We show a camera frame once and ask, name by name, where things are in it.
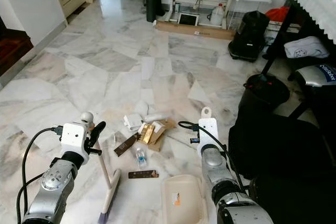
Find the plastic water bottle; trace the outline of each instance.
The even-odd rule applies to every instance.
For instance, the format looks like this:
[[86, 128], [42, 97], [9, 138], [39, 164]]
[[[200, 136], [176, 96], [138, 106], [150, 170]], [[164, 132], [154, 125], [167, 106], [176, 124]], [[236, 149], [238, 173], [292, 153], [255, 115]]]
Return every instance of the plastic water bottle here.
[[135, 155], [136, 155], [136, 158], [137, 158], [136, 161], [138, 163], [138, 166], [140, 168], [145, 167], [147, 165], [147, 161], [146, 161], [145, 152], [142, 150], [142, 148], [138, 147], [136, 149]]
[[223, 5], [219, 4], [211, 13], [210, 23], [215, 26], [220, 26], [224, 18]]

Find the cable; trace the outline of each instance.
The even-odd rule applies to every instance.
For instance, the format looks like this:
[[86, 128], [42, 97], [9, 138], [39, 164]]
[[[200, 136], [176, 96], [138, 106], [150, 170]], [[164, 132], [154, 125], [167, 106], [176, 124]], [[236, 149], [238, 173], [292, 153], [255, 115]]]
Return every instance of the cable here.
[[27, 212], [28, 210], [28, 196], [27, 196], [27, 186], [26, 186], [26, 160], [27, 160], [27, 155], [28, 152], [33, 144], [33, 142], [35, 141], [35, 139], [43, 132], [46, 131], [54, 131], [55, 128], [46, 128], [44, 130], [39, 131], [33, 138], [32, 140], [29, 142], [27, 148], [26, 148], [26, 152], [25, 155], [23, 156], [22, 159], [22, 185], [23, 185], [23, 195], [24, 195], [24, 214]]
[[238, 183], [239, 183], [239, 187], [242, 191], [245, 191], [244, 190], [244, 185], [243, 185], [243, 182], [241, 181], [241, 178], [240, 178], [240, 175], [236, 169], [236, 166], [233, 162], [233, 160], [231, 159], [230, 155], [229, 155], [229, 152], [227, 151], [226, 149], [226, 145], [223, 145], [221, 144], [221, 142], [215, 138], [209, 131], [207, 131], [206, 129], [200, 127], [198, 124], [196, 123], [192, 123], [192, 122], [188, 122], [188, 121], [180, 121], [178, 122], [178, 125], [182, 128], [185, 128], [185, 129], [190, 129], [190, 130], [193, 130], [193, 131], [197, 131], [197, 130], [202, 130], [204, 133], [206, 133], [209, 137], [211, 137], [222, 149], [223, 151], [225, 152], [225, 155], [227, 155], [227, 157], [229, 158], [229, 161], [230, 161], [230, 166], [232, 167], [232, 169], [235, 171], [235, 174], [236, 174], [236, 177], [237, 177], [237, 180], [238, 180]]
[[26, 183], [25, 186], [22, 186], [22, 187], [21, 187], [19, 193], [17, 194], [17, 198], [16, 198], [16, 215], [17, 215], [17, 223], [18, 223], [18, 224], [21, 224], [21, 210], [20, 210], [20, 199], [21, 199], [21, 194], [22, 194], [23, 190], [27, 189], [27, 186], [28, 186], [30, 183], [32, 183], [32, 182], [34, 182], [35, 180], [41, 178], [42, 175], [43, 175], [43, 173], [41, 173], [40, 175], [38, 175], [38, 176], [32, 178], [30, 181], [28, 181], [28, 182]]

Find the marble floor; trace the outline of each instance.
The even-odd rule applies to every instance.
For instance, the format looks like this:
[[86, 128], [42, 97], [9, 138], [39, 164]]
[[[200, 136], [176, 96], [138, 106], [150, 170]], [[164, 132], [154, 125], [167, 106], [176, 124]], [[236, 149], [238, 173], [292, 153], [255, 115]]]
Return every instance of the marble floor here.
[[[110, 214], [110, 224], [162, 221], [161, 182], [179, 174], [201, 177], [201, 160], [191, 146], [194, 136], [181, 128], [169, 130], [161, 152], [146, 150], [157, 179], [127, 179], [137, 170], [133, 149], [116, 157], [109, 138], [117, 144], [131, 135], [123, 116], [169, 112], [175, 120], [197, 122], [210, 106], [218, 121], [219, 138], [227, 143], [237, 117], [243, 83], [260, 73], [265, 60], [232, 60], [229, 41], [155, 30], [141, 13], [142, 0], [97, 0], [87, 7], [36, 58], [0, 91], [0, 220], [16, 223], [15, 200], [21, 186], [20, 164], [27, 143], [39, 130], [79, 119], [91, 111], [95, 122], [106, 121], [100, 142], [110, 173], [122, 169], [121, 184]], [[278, 60], [271, 73], [290, 89], [290, 100], [277, 109], [288, 115], [301, 92], [286, 80], [289, 70]], [[313, 120], [308, 111], [302, 117]], [[27, 177], [45, 171], [59, 156], [58, 138], [39, 137], [27, 161]], [[32, 200], [38, 183], [29, 189]], [[106, 186], [99, 162], [92, 156], [79, 170], [62, 223], [96, 223]], [[215, 223], [208, 201], [209, 223]]]

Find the plastic jug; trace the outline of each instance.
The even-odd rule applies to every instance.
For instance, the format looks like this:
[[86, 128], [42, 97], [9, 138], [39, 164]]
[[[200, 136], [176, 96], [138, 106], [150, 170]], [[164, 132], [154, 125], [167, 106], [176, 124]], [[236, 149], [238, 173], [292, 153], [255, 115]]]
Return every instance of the plastic jug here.
[[224, 9], [223, 5], [219, 4], [211, 13], [210, 23], [215, 26], [220, 26], [224, 18]]

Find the sticker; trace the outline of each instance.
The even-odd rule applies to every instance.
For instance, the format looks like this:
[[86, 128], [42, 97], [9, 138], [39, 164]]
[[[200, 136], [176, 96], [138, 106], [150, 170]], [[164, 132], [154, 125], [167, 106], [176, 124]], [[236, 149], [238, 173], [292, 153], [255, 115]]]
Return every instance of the sticker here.
[[181, 205], [180, 193], [173, 193], [172, 203], [173, 203], [173, 206], [180, 206]]
[[318, 65], [316, 67], [324, 73], [327, 82], [336, 81], [336, 69], [327, 65]]

